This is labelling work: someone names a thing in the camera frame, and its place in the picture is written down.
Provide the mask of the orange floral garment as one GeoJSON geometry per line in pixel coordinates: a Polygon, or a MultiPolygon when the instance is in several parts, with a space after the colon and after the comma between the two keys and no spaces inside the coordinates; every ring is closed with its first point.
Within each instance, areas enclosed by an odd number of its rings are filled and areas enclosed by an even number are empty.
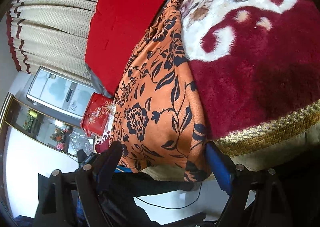
{"type": "Polygon", "coordinates": [[[120,164],[137,173],[151,166],[183,170],[185,181],[210,176],[206,123],[181,37],[180,1],[170,0],[132,50],[114,96],[111,141],[120,164]]]}

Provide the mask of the red gift bag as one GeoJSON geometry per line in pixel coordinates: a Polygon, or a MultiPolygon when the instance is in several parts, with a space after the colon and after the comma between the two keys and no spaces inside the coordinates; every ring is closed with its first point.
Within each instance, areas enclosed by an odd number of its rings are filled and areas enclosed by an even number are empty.
{"type": "Polygon", "coordinates": [[[88,137],[95,135],[94,150],[106,151],[110,146],[111,128],[116,107],[111,98],[94,92],[89,100],[80,127],[88,137]]]}

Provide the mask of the white cabinet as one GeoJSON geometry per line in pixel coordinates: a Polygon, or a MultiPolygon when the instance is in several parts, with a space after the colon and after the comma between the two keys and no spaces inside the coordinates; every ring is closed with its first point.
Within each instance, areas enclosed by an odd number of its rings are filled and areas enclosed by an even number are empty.
{"type": "Polygon", "coordinates": [[[27,91],[27,98],[81,120],[95,89],[45,67],[40,67],[27,91]]]}

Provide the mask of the beige curtain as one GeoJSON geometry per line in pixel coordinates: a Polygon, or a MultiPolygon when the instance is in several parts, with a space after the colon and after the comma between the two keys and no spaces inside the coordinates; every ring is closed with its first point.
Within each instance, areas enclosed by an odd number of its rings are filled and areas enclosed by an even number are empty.
{"type": "Polygon", "coordinates": [[[16,70],[36,74],[43,66],[90,83],[85,53],[98,0],[13,0],[7,36],[16,70]]]}

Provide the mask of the floral plush bed blanket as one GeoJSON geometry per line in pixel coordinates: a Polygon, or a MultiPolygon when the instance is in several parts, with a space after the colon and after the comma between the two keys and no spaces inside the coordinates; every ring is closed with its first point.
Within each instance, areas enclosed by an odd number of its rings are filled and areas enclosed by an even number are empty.
{"type": "Polygon", "coordinates": [[[314,0],[184,0],[182,38],[221,152],[259,171],[319,144],[314,0]]]}

